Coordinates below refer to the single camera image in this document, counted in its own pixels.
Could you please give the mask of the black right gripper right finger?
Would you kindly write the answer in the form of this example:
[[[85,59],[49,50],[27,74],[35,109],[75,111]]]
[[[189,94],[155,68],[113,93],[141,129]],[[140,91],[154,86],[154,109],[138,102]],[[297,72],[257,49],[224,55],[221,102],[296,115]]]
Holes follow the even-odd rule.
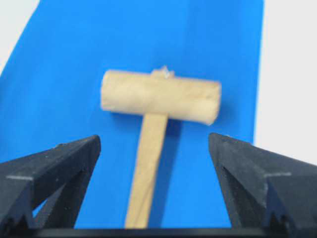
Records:
[[[317,230],[317,168],[218,133],[209,152],[234,228]]]

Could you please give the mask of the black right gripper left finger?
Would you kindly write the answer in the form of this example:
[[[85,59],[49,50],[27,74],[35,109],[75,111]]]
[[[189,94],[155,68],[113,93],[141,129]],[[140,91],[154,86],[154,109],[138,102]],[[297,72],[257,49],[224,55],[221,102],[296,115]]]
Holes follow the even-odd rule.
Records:
[[[0,228],[73,228],[101,152],[97,135],[0,165]]]

